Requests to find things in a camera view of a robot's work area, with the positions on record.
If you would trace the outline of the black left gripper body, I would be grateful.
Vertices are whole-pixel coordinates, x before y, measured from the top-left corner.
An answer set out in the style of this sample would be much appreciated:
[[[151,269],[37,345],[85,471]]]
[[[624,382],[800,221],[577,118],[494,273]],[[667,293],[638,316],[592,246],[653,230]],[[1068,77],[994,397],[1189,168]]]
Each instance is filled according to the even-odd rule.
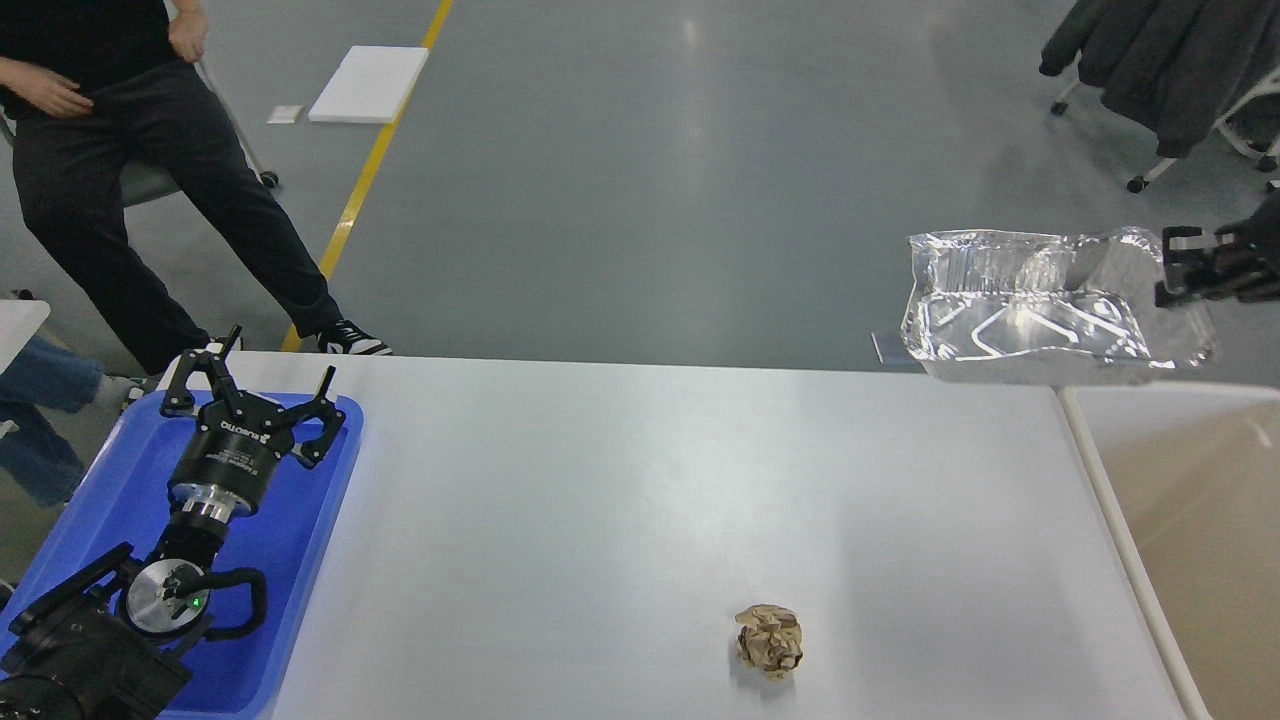
[[[239,392],[241,405],[219,398],[196,416],[196,432],[168,482],[177,510],[191,500],[219,498],[233,518],[255,515],[279,462],[294,446],[296,419],[274,398]]]

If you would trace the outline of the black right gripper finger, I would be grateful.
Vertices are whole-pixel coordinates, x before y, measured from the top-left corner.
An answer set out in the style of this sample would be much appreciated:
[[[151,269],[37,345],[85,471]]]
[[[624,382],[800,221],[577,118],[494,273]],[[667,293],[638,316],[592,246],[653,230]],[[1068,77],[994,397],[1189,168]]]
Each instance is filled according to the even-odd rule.
[[[1161,231],[1165,275],[1217,275],[1222,234],[1198,225],[1169,225]]]
[[[1179,307],[1194,301],[1220,300],[1226,293],[1226,278],[1219,273],[1193,272],[1169,274],[1155,284],[1155,306]]]

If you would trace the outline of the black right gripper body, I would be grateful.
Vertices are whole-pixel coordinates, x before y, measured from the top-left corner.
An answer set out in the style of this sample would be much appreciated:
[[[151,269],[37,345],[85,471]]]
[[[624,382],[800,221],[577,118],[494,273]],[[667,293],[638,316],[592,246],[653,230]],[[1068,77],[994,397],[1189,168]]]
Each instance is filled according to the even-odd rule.
[[[1277,301],[1279,296],[1279,192],[1268,193],[1243,220],[1220,225],[1215,234],[1228,236],[1219,247],[1217,273],[1242,304]]]

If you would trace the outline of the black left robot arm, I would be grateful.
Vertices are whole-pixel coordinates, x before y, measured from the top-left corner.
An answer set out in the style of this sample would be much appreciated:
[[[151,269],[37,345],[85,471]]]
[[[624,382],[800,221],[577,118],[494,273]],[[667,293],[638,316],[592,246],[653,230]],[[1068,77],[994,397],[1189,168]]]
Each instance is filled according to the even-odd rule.
[[[246,719],[283,676],[364,415],[182,354],[125,410],[3,611],[5,719]]]

